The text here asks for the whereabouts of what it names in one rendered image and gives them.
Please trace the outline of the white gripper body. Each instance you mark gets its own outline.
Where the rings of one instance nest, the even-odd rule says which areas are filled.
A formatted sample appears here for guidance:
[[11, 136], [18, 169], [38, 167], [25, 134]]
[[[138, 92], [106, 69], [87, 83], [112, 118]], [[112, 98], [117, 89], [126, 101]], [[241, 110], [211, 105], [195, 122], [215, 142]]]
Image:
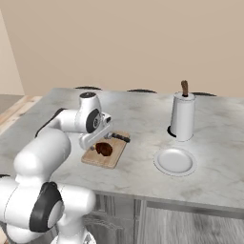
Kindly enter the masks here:
[[95, 132], [82, 134], [79, 137], [79, 145], [83, 150], [86, 150], [111, 131], [112, 124], [100, 126]]

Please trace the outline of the dark red meat piece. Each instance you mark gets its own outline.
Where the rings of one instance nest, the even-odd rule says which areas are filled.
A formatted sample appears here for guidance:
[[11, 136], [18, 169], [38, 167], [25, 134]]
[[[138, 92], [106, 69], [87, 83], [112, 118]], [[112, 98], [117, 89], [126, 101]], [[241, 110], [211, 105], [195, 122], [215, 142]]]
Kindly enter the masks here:
[[98, 154], [102, 154], [103, 156], [110, 156], [112, 154], [112, 146], [106, 142], [96, 143], [95, 149]]

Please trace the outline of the wooden cutting board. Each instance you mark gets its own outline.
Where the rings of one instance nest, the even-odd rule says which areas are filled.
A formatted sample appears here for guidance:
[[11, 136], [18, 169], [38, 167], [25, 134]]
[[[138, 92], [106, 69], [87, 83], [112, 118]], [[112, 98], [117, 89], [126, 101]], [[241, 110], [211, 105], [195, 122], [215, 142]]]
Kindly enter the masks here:
[[81, 157], [81, 161], [93, 166], [114, 169], [126, 147], [126, 142], [112, 137], [111, 139], [102, 138], [99, 140], [99, 143], [109, 143], [112, 146], [112, 154], [110, 156], [104, 156], [98, 154], [96, 150], [88, 149]]

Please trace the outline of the grey wooden drawer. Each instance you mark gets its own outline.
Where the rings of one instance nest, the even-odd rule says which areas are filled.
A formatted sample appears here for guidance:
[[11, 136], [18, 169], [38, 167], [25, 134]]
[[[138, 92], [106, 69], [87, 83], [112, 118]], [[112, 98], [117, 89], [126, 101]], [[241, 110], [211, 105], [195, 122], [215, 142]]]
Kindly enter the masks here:
[[140, 200], [98, 194], [84, 222], [97, 244], [137, 244], [140, 209]]

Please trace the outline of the white round plate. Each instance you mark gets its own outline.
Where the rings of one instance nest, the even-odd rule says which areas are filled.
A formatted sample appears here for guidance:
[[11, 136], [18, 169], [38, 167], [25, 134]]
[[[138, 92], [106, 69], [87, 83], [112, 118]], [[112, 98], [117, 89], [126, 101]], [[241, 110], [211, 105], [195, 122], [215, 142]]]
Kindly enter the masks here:
[[194, 156], [183, 149], [167, 148], [159, 150], [153, 158], [154, 166], [170, 176], [187, 176], [197, 168]]

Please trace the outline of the white paper towel roll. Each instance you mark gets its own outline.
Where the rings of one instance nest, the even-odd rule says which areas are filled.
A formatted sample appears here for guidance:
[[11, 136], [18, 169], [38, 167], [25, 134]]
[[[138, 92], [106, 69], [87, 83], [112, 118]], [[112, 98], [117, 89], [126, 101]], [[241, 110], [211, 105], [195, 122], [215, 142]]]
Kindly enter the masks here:
[[173, 96], [173, 111], [170, 132], [179, 142], [188, 141], [193, 137], [195, 96], [189, 93], [183, 95], [182, 91]]

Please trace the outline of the grey wooden cabinet front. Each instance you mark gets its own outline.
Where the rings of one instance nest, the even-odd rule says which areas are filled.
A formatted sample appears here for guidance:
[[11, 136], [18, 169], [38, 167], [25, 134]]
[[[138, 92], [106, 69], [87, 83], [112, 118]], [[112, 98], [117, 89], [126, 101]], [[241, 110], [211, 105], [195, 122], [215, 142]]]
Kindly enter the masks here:
[[141, 204], [137, 244], [244, 244], [244, 213]]

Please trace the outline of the black handled knife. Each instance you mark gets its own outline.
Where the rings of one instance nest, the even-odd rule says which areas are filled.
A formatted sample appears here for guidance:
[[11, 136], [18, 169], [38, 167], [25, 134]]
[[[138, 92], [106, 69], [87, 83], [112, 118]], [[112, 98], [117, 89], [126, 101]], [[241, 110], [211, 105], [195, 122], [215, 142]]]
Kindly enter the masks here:
[[115, 133], [115, 132], [109, 132], [104, 136], [105, 139], [111, 139], [111, 138], [116, 138], [119, 140], [122, 140], [126, 143], [130, 143], [131, 140], [129, 139], [129, 137], [123, 136], [121, 134]]

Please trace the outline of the brown post towel holder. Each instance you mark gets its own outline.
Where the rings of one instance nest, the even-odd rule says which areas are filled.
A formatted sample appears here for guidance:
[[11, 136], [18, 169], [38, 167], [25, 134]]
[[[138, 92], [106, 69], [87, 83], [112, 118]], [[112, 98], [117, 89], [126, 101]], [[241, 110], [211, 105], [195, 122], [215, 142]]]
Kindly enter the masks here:
[[173, 96], [173, 111], [169, 132], [177, 141], [187, 141], [192, 136], [192, 111], [193, 97], [189, 94], [189, 86], [186, 80], [181, 82], [182, 91]]

